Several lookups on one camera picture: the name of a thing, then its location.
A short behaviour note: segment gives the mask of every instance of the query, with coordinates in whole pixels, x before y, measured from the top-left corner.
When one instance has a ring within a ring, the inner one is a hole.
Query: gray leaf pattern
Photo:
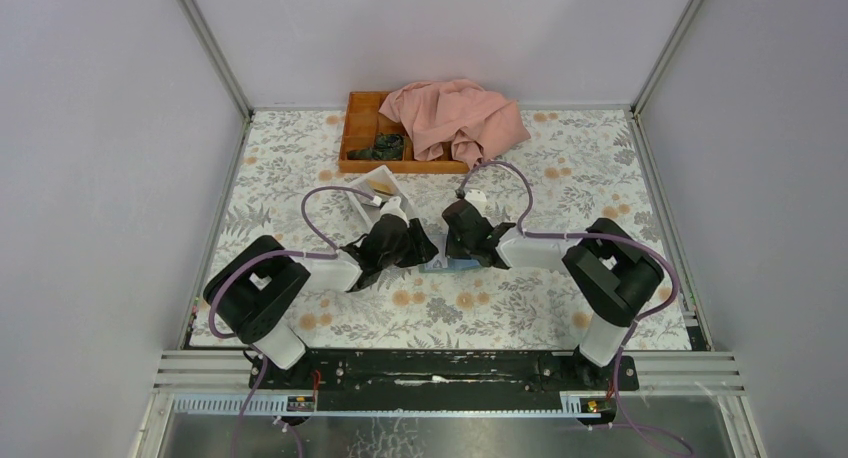
[[[607,216],[662,251],[622,111],[533,110],[523,111],[522,118],[531,139],[501,158],[521,169],[533,186],[527,227],[579,230]],[[336,167],[343,123],[343,113],[333,111],[256,113],[207,276],[264,234],[289,249],[326,251],[301,218],[300,200],[316,186],[354,178]],[[418,205],[424,230],[446,233],[441,211],[454,200],[452,190],[462,177],[395,176]],[[501,169],[481,171],[469,186],[486,194],[486,214],[495,223],[515,221],[527,204],[520,180]],[[315,195],[307,212],[340,244],[368,231],[342,193]],[[669,289],[666,279],[648,306]],[[415,268],[387,270],[374,286],[357,293],[302,293],[283,320],[313,347],[572,349],[591,317],[573,280],[560,273],[425,274]],[[237,340],[212,337],[207,322],[208,306],[201,300],[191,345],[240,346]],[[689,349],[679,307],[644,320],[628,348]]]

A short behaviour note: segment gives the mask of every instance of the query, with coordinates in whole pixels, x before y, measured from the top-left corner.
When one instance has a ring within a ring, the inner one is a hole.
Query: wall
[[[468,77],[527,105],[635,100],[688,0],[197,0],[255,106]]]
[[[0,0],[0,456],[126,456],[240,118],[175,0]]]
[[[707,0],[645,116],[773,457],[848,447],[845,23],[845,0]]]

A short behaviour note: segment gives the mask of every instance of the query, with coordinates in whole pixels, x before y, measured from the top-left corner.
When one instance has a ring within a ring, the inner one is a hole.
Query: pink cloth
[[[406,85],[386,97],[380,113],[403,124],[420,161],[441,156],[449,141],[453,159],[473,168],[530,139],[518,104],[471,80]]]

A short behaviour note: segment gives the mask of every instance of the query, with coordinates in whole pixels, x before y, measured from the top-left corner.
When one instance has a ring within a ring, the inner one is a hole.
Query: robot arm
[[[563,233],[529,237],[513,223],[492,226],[476,202],[475,197],[463,197],[442,213],[449,227],[447,255],[474,258],[483,266],[502,269],[546,268],[570,274],[595,312],[577,353],[597,367],[607,366],[639,310],[662,282],[660,265],[645,252],[617,242],[569,240]],[[587,232],[630,239],[606,218],[595,221]],[[608,267],[611,260],[614,264]]]
[[[265,354],[277,367],[289,369],[306,352],[300,338],[281,321],[299,293],[359,291],[374,284],[390,266],[415,266],[438,253],[419,220],[408,219],[393,200],[383,205],[380,219],[368,234],[342,246],[331,259],[286,253],[273,237],[259,237],[209,282],[204,300],[212,305],[227,280],[258,260],[224,290],[217,314],[244,344]]]

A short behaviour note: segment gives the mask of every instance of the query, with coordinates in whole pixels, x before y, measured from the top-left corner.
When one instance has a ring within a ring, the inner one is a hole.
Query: wooden tray
[[[387,91],[354,91],[347,102],[345,127],[342,132],[342,146],[339,149],[339,171],[344,173],[368,173],[386,165],[393,173],[468,173],[468,166],[461,161],[453,161],[450,143],[442,143],[444,153],[433,161],[416,161],[412,157],[412,140],[403,125],[389,120],[379,113],[380,105],[389,95]],[[399,133],[403,135],[405,146],[403,160],[368,161],[348,160],[347,152],[360,150],[374,145],[377,134]]]

